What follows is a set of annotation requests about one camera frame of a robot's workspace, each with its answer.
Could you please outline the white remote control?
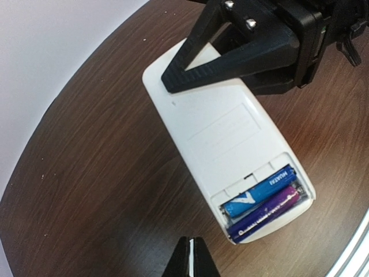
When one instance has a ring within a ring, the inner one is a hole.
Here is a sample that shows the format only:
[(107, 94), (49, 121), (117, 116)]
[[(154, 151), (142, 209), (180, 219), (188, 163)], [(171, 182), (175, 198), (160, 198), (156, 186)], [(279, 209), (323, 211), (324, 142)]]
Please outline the white remote control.
[(180, 49), (176, 44), (142, 76), (144, 86), (227, 239), (228, 229), (272, 197), (236, 218), (223, 205), (287, 165), (294, 168), (293, 186), (300, 199), (289, 210), (242, 240), (262, 238), (307, 211), (315, 189), (279, 129), (245, 83), (228, 81), (169, 93), (161, 76)]

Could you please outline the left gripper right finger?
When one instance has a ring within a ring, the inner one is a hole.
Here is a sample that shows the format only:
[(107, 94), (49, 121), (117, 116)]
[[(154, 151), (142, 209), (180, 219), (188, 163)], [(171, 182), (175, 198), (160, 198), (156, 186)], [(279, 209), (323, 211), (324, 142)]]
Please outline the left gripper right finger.
[(191, 275), (219, 276), (212, 255), (201, 237), (195, 237), (191, 240)]

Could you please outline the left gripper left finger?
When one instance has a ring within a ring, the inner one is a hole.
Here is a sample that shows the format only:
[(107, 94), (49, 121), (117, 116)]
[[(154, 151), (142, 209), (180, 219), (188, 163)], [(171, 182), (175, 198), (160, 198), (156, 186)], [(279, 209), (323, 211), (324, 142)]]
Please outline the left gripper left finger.
[(190, 238), (180, 237), (176, 247), (163, 272), (163, 277), (188, 277), (190, 276)]

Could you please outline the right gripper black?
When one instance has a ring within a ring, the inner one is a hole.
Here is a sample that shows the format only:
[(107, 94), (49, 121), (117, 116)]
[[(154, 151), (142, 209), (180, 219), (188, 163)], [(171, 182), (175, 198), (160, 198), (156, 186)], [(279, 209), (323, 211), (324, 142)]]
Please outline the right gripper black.
[[(247, 42), (189, 68), (225, 23)], [(312, 82), (331, 44), (359, 66), (353, 40), (360, 35), (361, 1), (207, 1), (161, 80), (168, 92), (178, 93), (251, 75), (247, 85), (253, 94), (282, 94)]]

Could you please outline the blue AAA battery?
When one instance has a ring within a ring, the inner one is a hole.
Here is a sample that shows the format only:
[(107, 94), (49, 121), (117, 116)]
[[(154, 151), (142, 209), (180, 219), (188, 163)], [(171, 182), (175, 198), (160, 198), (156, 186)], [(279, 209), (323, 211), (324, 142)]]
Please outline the blue AAA battery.
[(272, 197), (296, 180), (297, 175), (294, 168), (287, 165), (251, 189), (225, 203), (223, 205), (224, 211), (230, 218), (236, 218)]

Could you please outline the purple AAA battery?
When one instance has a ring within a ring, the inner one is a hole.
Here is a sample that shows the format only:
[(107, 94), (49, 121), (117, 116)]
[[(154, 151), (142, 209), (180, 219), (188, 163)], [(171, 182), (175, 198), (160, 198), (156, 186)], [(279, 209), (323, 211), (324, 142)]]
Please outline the purple AAA battery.
[(231, 226), (228, 229), (230, 239), (236, 244), (240, 243), (289, 210), (299, 199), (299, 191), (293, 186), (287, 186), (270, 200)]

